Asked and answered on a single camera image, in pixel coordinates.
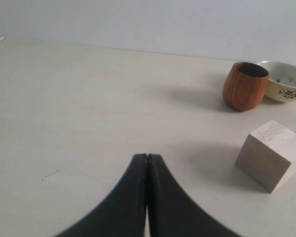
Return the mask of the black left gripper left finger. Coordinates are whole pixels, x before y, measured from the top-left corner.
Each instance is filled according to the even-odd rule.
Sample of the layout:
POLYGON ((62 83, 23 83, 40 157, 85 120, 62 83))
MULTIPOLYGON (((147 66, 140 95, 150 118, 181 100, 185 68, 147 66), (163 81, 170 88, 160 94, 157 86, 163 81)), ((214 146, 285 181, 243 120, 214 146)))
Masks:
POLYGON ((146 224, 147 155, 132 157, 113 190, 59 237, 143 237, 146 224))

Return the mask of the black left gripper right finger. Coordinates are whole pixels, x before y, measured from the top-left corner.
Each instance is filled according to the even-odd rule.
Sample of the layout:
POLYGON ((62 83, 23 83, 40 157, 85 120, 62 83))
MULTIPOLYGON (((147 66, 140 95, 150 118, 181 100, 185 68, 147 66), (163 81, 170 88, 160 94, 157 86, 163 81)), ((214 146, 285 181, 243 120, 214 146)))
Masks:
POLYGON ((180 187, 161 155, 147 157, 147 207, 152 237, 237 237, 180 187))

